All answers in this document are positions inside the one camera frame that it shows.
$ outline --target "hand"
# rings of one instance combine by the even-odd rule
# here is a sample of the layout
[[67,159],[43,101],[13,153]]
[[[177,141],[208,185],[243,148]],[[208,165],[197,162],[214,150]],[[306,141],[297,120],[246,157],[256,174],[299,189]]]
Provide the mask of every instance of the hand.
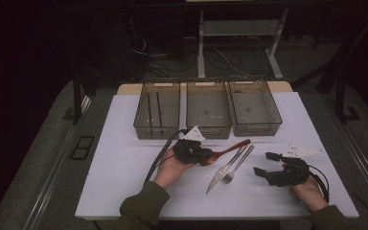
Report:
[[309,176],[306,182],[292,186],[290,189],[306,205],[310,213],[329,206],[312,176]]
[[175,157],[172,149],[166,150],[161,157],[160,162],[154,182],[164,189],[169,188],[169,186],[180,178],[181,174],[195,165],[181,163]]

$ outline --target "silver utensil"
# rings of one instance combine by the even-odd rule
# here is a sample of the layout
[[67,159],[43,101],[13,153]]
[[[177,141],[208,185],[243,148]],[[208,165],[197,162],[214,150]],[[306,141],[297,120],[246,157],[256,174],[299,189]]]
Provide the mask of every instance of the silver utensil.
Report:
[[224,184],[227,184],[229,182],[231,182],[234,177],[235,177],[235,171],[238,169],[238,167],[243,163],[243,161],[247,158],[247,156],[250,154],[250,152],[254,149],[254,146],[250,146],[249,149],[247,149],[246,153],[244,154],[244,156],[241,158],[241,160],[239,161],[238,165],[236,165],[235,169],[233,171],[231,171],[230,173],[228,173],[226,176],[224,176],[222,178],[222,182]]
[[217,173],[215,173],[214,178],[211,180],[210,185],[207,189],[207,194],[214,188],[214,186],[220,181],[220,179],[225,175],[225,173],[229,170],[232,164],[238,159],[238,157],[242,154],[242,152],[246,149],[246,146],[242,146],[239,148],[238,152],[232,157],[232,159],[226,164],[224,167],[220,168]]

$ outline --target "fork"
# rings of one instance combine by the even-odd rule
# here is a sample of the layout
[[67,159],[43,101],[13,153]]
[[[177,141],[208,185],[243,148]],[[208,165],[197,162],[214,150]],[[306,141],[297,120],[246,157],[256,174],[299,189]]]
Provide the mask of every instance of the fork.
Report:
[[224,184],[228,184],[229,182],[231,182],[234,177],[235,177],[235,171],[238,169],[238,167],[243,163],[243,161],[247,158],[247,156],[250,154],[250,152],[254,149],[254,146],[250,146],[249,149],[247,149],[247,152],[244,154],[244,156],[241,158],[241,160],[239,161],[238,165],[236,165],[235,169],[233,171],[231,171],[230,173],[226,174],[223,178],[222,178],[222,182]]

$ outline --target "person's left hand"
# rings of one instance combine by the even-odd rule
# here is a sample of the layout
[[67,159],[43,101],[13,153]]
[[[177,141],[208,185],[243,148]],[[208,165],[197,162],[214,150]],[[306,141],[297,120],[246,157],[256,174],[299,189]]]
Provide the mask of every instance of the person's left hand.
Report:
[[181,163],[175,157],[173,149],[167,149],[161,157],[160,162],[154,182],[164,189],[169,188],[169,186],[180,178],[181,174],[195,165]]

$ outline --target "dark background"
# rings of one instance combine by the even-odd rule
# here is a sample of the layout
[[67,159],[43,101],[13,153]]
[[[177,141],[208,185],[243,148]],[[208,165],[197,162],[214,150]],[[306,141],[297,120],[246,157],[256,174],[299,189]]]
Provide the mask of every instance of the dark background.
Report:
[[[271,10],[278,11],[265,8],[258,10],[258,15],[264,17]],[[138,21],[132,29],[128,22],[133,13],[66,11],[47,0],[0,1],[0,200],[53,101],[76,70],[85,91],[95,94],[98,87],[140,79],[142,60],[131,52],[132,34],[142,35],[153,46],[178,54],[173,47],[182,42],[182,37],[197,35],[196,11],[138,11]],[[246,14],[210,11],[208,16],[224,19]],[[296,5],[290,8],[283,36],[344,38],[367,21],[368,1]],[[116,77],[121,73],[123,78]],[[349,76],[348,82],[368,103],[368,35],[343,75]]]

